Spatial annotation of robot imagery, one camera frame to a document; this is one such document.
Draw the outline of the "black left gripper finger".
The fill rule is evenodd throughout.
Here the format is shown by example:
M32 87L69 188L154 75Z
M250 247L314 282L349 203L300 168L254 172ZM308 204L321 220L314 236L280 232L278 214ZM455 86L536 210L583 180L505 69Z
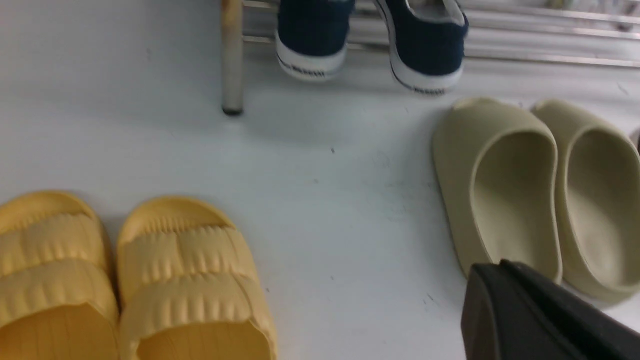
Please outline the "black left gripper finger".
M637 360L639 334L521 262L475 263L461 333L468 360Z

